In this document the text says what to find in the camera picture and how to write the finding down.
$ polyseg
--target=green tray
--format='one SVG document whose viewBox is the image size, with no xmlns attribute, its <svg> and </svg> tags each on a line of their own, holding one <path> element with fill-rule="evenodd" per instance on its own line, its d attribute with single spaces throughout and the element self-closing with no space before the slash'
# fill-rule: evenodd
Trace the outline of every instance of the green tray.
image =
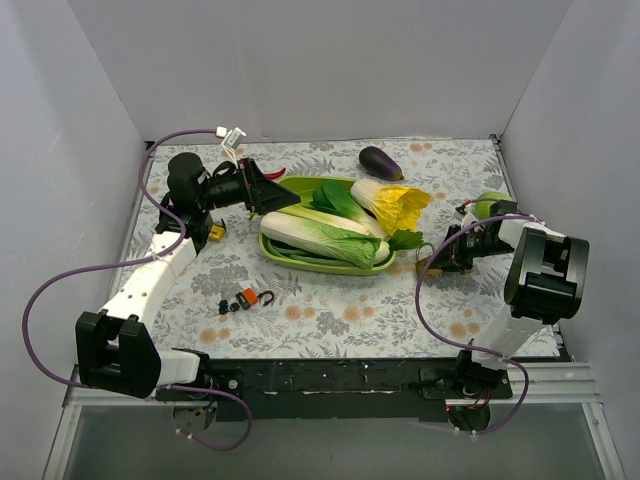
<svg viewBox="0 0 640 480">
<path fill-rule="evenodd" d="M 313 197 L 313 191 L 322 185 L 325 180 L 334 180 L 342 185 L 347 190 L 351 189 L 351 185 L 355 183 L 351 178 L 336 178 L 336 177 L 312 177 L 305 175 L 291 175 L 284 177 L 278 183 L 283 187 L 288 188 L 292 192 L 297 193 L 300 196 L 300 205 L 309 206 L 309 203 Z M 380 263 L 373 268 L 359 268 L 355 265 L 352 267 L 346 266 L 334 266 L 334 265 L 315 265 L 304 262 L 302 260 L 293 260 L 288 257 L 283 257 L 268 249 L 266 237 L 260 234 L 260 249 L 262 253 L 273 260 L 278 265 L 282 265 L 287 268 L 295 268 L 298 270 L 308 270 L 310 272 L 320 273 L 333 273 L 337 275 L 377 275 L 378 273 L 386 270 L 396 259 L 396 252 L 393 252 L 391 256 L 383 263 Z"/>
</svg>

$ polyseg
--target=table surface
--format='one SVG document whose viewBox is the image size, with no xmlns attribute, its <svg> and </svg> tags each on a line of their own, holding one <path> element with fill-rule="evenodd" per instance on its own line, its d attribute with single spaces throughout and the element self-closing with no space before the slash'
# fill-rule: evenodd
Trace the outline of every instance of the table surface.
<svg viewBox="0 0 640 480">
<path fill-rule="evenodd" d="M 256 159 L 265 172 L 287 168 L 291 175 L 362 178 L 358 153 L 382 148 L 402 167 L 404 184 L 429 192 L 433 201 L 418 223 L 425 239 L 439 244 L 455 222 L 454 207 L 487 190 L 506 192 L 490 140 L 387 139 L 315 143 L 248 144 L 240 156 Z M 158 199 L 167 191 L 168 161 L 195 152 L 209 171 L 227 159 L 218 145 L 158 149 L 148 180 Z M 259 219 L 241 206 L 213 211 L 227 235 L 209 243 L 178 278 L 164 302 L 152 336 L 158 347 L 190 348 L 213 358 L 450 357 L 456 349 L 436 340 L 415 313 L 413 252 L 401 252 L 385 272 L 372 277 L 289 270 L 264 257 L 258 246 Z M 145 199 L 128 258 L 145 254 L 157 211 Z M 441 333 L 466 342 L 498 314 L 511 256 L 476 261 L 470 275 L 448 274 L 422 289 L 425 317 Z M 131 270 L 121 277 L 124 282 Z M 276 293 L 273 306 L 219 315 L 218 302 L 245 288 Z M 535 335 L 519 356 L 557 356 L 551 329 Z"/>
</svg>

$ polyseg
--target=purple eggplant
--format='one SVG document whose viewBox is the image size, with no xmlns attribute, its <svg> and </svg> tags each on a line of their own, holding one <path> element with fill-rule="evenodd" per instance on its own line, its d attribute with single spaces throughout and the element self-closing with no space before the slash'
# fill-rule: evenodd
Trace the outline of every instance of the purple eggplant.
<svg viewBox="0 0 640 480">
<path fill-rule="evenodd" d="M 402 180 L 402 169 L 392 158 L 377 147 L 366 147 L 360 152 L 360 165 L 369 175 L 382 180 Z"/>
</svg>

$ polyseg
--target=yellow object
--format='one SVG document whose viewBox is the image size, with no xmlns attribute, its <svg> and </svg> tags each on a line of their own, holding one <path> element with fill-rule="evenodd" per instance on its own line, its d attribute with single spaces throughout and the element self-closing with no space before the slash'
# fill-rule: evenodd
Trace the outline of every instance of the yellow object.
<svg viewBox="0 0 640 480">
<path fill-rule="evenodd" d="M 419 188 L 382 185 L 368 178 L 353 184 L 351 196 L 376 216 L 389 235 L 396 230 L 415 232 L 422 209 L 431 200 L 431 195 Z"/>
<path fill-rule="evenodd" d="M 213 227 L 211 227 L 211 231 L 209 232 L 209 236 L 207 238 L 210 242 L 219 242 L 220 240 L 222 240 L 222 237 L 224 237 L 224 234 L 226 232 L 227 231 L 224 229 L 224 227 L 221 227 L 220 225 L 214 225 Z"/>
</svg>

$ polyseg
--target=orange object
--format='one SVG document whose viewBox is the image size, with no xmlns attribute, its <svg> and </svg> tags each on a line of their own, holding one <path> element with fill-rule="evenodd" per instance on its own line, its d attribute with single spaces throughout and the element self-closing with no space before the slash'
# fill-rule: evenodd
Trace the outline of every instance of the orange object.
<svg viewBox="0 0 640 480">
<path fill-rule="evenodd" d="M 252 288 L 247 288 L 246 290 L 244 290 L 242 292 L 242 295 L 244 296 L 244 298 L 247 299 L 247 302 L 249 302 L 249 305 L 255 305 L 256 303 L 258 303 L 258 296 L 256 295 L 256 292 L 254 292 Z"/>
</svg>

